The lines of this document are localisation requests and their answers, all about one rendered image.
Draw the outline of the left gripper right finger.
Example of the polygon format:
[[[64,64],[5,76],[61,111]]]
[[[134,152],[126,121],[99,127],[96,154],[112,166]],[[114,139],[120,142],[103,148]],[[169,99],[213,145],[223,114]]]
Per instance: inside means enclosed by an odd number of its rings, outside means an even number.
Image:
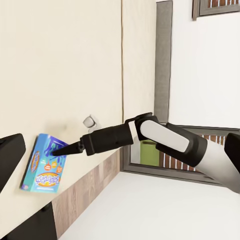
[[[228,133],[224,151],[240,173],[240,135]]]

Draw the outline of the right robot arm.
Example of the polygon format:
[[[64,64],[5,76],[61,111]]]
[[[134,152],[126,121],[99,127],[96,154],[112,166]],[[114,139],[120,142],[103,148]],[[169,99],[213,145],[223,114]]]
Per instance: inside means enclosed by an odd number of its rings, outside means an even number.
[[[52,152],[54,157],[82,154],[87,156],[133,145],[129,123],[134,122],[138,139],[156,142],[155,149],[194,167],[221,183],[224,188],[240,194],[240,173],[224,147],[214,141],[178,127],[172,123],[159,123],[152,112],[127,119],[124,124],[102,128],[98,119],[90,114],[82,123],[89,128],[80,141]]]

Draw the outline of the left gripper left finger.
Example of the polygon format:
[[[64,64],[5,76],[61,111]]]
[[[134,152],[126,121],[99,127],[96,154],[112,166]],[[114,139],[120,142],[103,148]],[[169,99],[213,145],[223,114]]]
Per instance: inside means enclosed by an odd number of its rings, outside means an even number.
[[[0,193],[26,153],[22,133],[0,138]]]

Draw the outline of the board game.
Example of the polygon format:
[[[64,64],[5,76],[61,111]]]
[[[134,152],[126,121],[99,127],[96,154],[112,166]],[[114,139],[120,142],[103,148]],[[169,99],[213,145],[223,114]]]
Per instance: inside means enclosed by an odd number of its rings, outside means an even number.
[[[69,145],[40,133],[21,190],[57,193],[67,155],[53,156],[53,152]]]

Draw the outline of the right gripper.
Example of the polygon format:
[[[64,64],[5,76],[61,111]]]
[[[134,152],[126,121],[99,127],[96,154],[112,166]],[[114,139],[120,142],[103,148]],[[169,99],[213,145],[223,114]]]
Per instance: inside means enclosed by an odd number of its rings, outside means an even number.
[[[107,151],[119,149],[115,134],[115,126],[95,130],[92,133],[80,137],[80,141],[52,152],[54,157],[82,154],[86,151],[87,156],[104,153]]]

